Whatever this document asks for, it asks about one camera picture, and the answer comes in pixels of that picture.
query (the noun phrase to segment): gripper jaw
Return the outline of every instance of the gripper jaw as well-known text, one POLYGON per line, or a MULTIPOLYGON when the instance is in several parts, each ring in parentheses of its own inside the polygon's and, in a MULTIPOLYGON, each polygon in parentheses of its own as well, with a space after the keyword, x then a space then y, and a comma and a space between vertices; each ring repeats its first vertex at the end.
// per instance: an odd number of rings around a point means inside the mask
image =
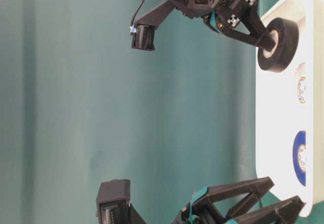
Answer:
POLYGON ((274 186, 269 177, 207 188, 203 195, 195 196, 179 213, 173 224, 277 224, 295 223, 304 203, 299 197, 247 212, 274 186), (232 206, 223 217, 214 203, 242 194, 246 196, 232 206))
POLYGON ((132 48, 154 51, 154 34, 175 6, 167 0, 138 18, 131 27, 132 48))
POLYGON ((234 218, 238 224, 294 224, 304 203, 298 196, 234 218))

